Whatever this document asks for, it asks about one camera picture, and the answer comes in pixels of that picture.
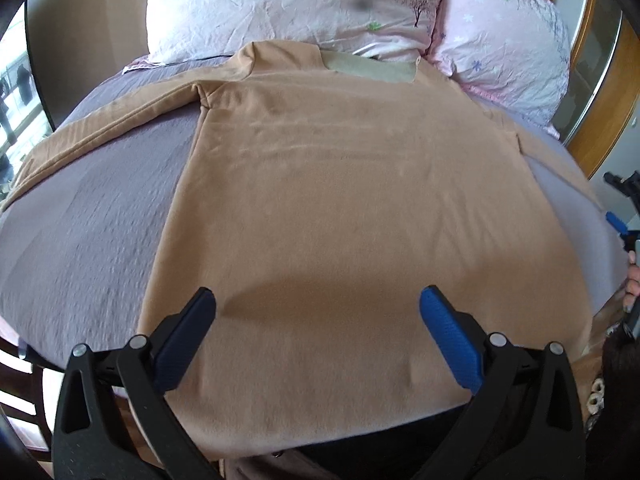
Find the person's hand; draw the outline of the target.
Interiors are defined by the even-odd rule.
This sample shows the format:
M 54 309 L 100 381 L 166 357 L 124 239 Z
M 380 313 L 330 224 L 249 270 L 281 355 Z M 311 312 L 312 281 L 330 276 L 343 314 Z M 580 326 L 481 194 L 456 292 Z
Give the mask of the person's hand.
M 625 284 L 623 309 L 629 313 L 640 296 L 640 268 L 635 252 L 628 252 L 628 269 Z

